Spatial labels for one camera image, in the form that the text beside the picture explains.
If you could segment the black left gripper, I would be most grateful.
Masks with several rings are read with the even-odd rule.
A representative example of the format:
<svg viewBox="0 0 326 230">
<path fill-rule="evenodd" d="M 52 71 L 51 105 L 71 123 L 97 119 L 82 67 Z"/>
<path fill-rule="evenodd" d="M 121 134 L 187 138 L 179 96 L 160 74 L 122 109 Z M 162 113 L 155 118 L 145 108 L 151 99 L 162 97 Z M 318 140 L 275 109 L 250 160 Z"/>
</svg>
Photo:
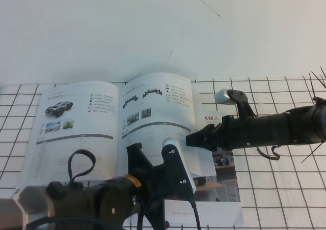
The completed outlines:
<svg viewBox="0 0 326 230">
<path fill-rule="evenodd" d="M 141 143 L 134 143 L 127 148 L 128 174 L 141 183 L 144 203 L 144 215 L 153 229 L 170 227 L 165 220 L 165 199 L 191 197 L 190 176 L 184 165 L 184 159 L 175 142 L 162 146 L 164 162 L 154 166 L 142 151 Z"/>
</svg>

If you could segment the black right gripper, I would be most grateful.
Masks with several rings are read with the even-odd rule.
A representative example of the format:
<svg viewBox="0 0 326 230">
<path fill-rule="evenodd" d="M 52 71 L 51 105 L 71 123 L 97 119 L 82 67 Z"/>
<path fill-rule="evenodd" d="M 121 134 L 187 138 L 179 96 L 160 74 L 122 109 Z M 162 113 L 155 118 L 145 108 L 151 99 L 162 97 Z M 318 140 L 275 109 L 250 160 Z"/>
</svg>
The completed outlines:
<svg viewBox="0 0 326 230">
<path fill-rule="evenodd" d="M 207 150 L 234 150 L 255 148 L 251 126 L 257 116 L 247 117 L 245 120 L 234 116 L 222 117 L 222 122 L 216 127 L 204 127 L 186 137 L 186 145 Z"/>
</svg>

